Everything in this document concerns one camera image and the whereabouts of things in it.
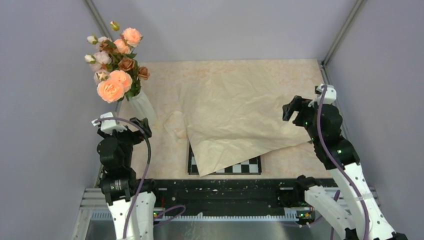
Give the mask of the aluminium front rail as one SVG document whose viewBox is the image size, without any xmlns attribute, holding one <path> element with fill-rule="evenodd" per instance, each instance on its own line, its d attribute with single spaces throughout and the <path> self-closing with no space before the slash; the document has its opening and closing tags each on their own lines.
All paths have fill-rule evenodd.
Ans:
<svg viewBox="0 0 424 240">
<path fill-rule="evenodd" d="M 306 203 L 291 200 L 290 187 L 244 189 L 160 188 L 153 215 L 184 205 L 178 221 L 298 221 L 314 220 L 315 210 Z"/>
</svg>

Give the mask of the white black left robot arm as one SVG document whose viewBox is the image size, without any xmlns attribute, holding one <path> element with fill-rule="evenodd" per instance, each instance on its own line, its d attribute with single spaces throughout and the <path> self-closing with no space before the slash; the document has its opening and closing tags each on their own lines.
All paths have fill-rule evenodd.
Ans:
<svg viewBox="0 0 424 240">
<path fill-rule="evenodd" d="M 126 120 L 109 112 L 92 124 L 103 138 L 96 149 L 102 164 L 99 187 L 112 216 L 116 239 L 152 240 L 154 207 L 161 194 L 154 189 L 154 181 L 146 179 L 145 172 L 138 179 L 131 167 L 134 146 L 141 142 L 147 145 L 147 162 L 151 161 L 149 120 Z"/>
</svg>

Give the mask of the black white checkerboard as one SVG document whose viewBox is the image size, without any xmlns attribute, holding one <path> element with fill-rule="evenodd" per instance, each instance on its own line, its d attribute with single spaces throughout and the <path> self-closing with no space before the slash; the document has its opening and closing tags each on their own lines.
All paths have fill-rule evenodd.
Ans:
<svg viewBox="0 0 424 240">
<path fill-rule="evenodd" d="M 188 163 L 187 173 L 189 175 L 199 175 L 198 165 L 196 163 L 194 152 L 191 145 L 188 145 Z M 257 156 L 241 163 L 220 169 L 213 172 L 212 175 L 261 175 L 262 161 L 261 157 Z"/>
</svg>

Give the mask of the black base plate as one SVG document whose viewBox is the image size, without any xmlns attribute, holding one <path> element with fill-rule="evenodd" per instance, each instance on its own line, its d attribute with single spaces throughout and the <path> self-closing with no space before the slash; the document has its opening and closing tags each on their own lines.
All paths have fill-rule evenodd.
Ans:
<svg viewBox="0 0 424 240">
<path fill-rule="evenodd" d="M 293 208 L 311 210 L 291 179 L 146 179 L 142 191 L 153 192 L 156 208 L 186 207 L 184 217 L 284 216 Z"/>
</svg>

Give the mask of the brown rose flower stem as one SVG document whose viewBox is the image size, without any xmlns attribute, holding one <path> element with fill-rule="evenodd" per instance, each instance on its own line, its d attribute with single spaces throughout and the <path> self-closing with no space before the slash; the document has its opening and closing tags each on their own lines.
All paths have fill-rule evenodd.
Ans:
<svg viewBox="0 0 424 240">
<path fill-rule="evenodd" d="M 129 74 L 132 79 L 125 96 L 128 99 L 137 96 L 141 91 L 141 80 L 147 81 L 151 75 L 149 69 L 146 66 L 139 66 L 136 60 L 129 57 L 123 57 L 118 63 L 118 68 Z"/>
</svg>

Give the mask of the orange kraft wrapping paper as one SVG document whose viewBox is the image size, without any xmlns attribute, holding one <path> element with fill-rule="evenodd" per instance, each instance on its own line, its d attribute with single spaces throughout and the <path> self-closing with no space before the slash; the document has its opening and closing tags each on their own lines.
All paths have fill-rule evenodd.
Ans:
<svg viewBox="0 0 424 240">
<path fill-rule="evenodd" d="M 179 102 L 200 176 L 309 141 L 283 121 L 282 86 L 267 70 L 242 68 L 182 83 Z"/>
</svg>

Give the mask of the orange rose flower stem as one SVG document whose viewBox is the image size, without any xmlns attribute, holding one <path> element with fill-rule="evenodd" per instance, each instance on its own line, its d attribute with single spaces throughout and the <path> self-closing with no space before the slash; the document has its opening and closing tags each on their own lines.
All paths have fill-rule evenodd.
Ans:
<svg viewBox="0 0 424 240">
<path fill-rule="evenodd" d="M 122 31 L 119 38 L 113 41 L 114 51 L 120 54 L 132 54 L 143 37 L 139 30 L 128 27 Z"/>
</svg>

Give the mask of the pink rose flower stem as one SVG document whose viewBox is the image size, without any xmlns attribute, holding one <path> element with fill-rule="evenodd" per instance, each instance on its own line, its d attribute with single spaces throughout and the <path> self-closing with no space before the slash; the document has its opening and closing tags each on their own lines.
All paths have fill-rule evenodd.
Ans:
<svg viewBox="0 0 424 240">
<path fill-rule="evenodd" d="M 97 85 L 96 91 L 102 100 L 113 103 L 122 100 L 131 84 L 132 79 L 128 73 L 123 70 L 114 70 L 107 79 Z"/>
</svg>

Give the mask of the pale white rose flower stem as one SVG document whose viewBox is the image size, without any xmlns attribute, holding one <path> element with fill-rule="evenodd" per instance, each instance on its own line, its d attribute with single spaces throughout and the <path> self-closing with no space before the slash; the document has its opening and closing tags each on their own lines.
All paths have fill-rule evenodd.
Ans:
<svg viewBox="0 0 424 240">
<path fill-rule="evenodd" d="M 101 43 L 104 41 L 111 41 L 112 39 L 106 36 L 96 37 L 95 35 L 90 35 L 86 38 L 87 42 L 94 45 L 95 49 L 100 52 L 101 51 Z"/>
</svg>

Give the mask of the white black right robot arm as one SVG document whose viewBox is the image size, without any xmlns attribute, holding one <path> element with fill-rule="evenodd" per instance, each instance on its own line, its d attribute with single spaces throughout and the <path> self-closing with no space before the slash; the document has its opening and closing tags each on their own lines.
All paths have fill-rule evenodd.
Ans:
<svg viewBox="0 0 424 240">
<path fill-rule="evenodd" d="M 344 209 L 313 177 L 301 175 L 295 183 L 293 200 L 318 210 L 342 240 L 405 240 L 380 210 L 363 174 L 354 146 L 342 135 L 343 118 L 338 108 L 296 95 L 282 107 L 283 121 L 303 127 L 311 138 L 315 155 L 337 184 L 348 209 Z"/>
</svg>

